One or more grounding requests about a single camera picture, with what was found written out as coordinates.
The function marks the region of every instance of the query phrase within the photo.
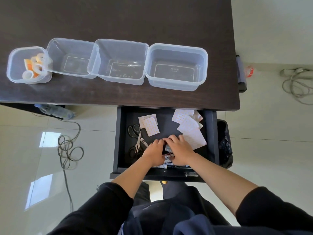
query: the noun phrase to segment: black trash bag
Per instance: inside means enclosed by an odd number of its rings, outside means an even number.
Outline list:
[[[219,165],[230,168],[233,165],[233,150],[230,143],[228,124],[225,120],[217,120]]]

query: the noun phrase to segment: person's left hand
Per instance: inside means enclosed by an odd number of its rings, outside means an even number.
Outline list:
[[[145,158],[147,161],[151,162],[151,167],[161,166],[164,163],[165,158],[162,156],[163,145],[163,139],[156,139],[143,152],[142,158]]]

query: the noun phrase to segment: dark wooden desk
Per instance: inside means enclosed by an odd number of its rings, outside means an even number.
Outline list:
[[[2,0],[0,16],[0,102],[240,108],[230,0]],[[46,47],[54,37],[202,47],[207,79],[193,92],[152,87],[147,78],[142,86],[59,74],[44,84],[8,80],[14,48]]]

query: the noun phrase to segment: person's right hand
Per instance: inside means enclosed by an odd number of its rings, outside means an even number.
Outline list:
[[[168,138],[163,138],[163,140],[167,142],[174,153],[174,159],[171,158],[174,165],[189,165],[190,158],[195,155],[195,152],[189,143],[184,139],[184,136],[179,135],[177,138],[175,135],[171,135]]]

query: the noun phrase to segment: scissors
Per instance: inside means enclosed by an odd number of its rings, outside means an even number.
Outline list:
[[[141,137],[141,130],[139,124],[135,124],[133,126],[128,126],[127,128],[128,135],[132,138],[138,138],[137,143],[135,146],[132,146],[129,149],[129,155],[131,158],[134,158],[135,156],[142,155],[143,150],[140,147],[140,142],[142,142],[146,147],[148,147],[148,144],[146,141]]]

